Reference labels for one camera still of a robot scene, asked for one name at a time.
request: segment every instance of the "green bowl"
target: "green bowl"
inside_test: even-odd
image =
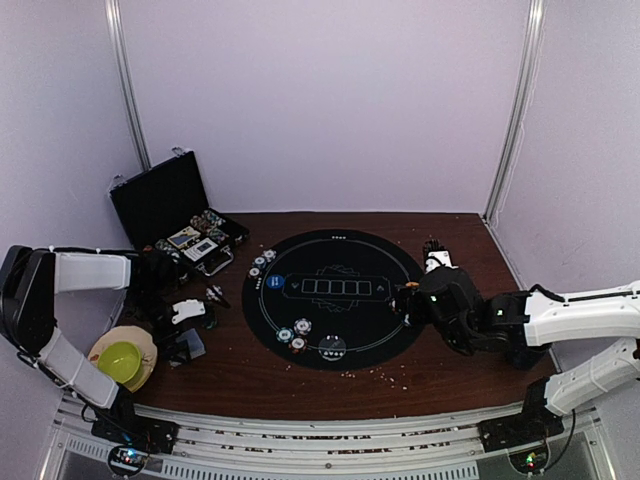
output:
[[[118,383],[131,380],[142,364],[140,350],[133,343],[116,342],[109,345],[98,359],[98,369]]]

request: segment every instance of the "brown tabletop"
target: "brown tabletop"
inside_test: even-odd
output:
[[[498,354],[460,356],[431,326],[403,354],[377,367],[348,373],[312,370],[271,353],[244,320],[242,284],[253,258],[287,237],[324,228],[379,235],[419,262],[424,241],[437,238],[449,249],[454,263],[469,272],[484,296],[517,290],[477,215],[269,213],[231,217],[251,231],[251,239],[236,251],[235,262],[214,279],[232,308],[217,310],[217,328],[198,329],[207,354],[177,368],[159,363],[135,394],[138,403],[261,419],[387,418],[509,404],[523,399],[529,383],[554,373],[548,356],[526,373],[509,366]],[[202,294],[197,283],[180,292],[182,297]]]

